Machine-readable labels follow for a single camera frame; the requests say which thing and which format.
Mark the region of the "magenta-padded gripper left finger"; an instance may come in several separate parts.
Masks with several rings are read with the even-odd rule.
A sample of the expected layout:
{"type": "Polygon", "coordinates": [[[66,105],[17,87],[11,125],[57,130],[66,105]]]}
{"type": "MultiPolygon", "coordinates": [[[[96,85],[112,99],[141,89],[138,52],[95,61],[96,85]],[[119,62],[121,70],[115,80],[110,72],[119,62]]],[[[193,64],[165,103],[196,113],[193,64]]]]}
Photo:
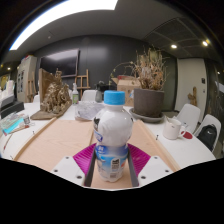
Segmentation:
{"type": "Polygon", "coordinates": [[[90,187],[95,166],[95,145],[92,144],[74,156],[63,157],[51,173],[79,186],[90,187]]]}

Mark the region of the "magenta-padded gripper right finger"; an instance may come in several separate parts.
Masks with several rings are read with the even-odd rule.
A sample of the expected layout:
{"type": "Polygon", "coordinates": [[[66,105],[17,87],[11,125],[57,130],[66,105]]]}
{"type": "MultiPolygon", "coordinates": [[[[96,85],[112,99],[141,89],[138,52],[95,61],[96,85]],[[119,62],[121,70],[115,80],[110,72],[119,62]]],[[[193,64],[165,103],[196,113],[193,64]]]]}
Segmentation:
{"type": "Polygon", "coordinates": [[[133,187],[143,187],[173,173],[159,156],[150,156],[131,144],[128,148],[128,163],[133,187]]]}

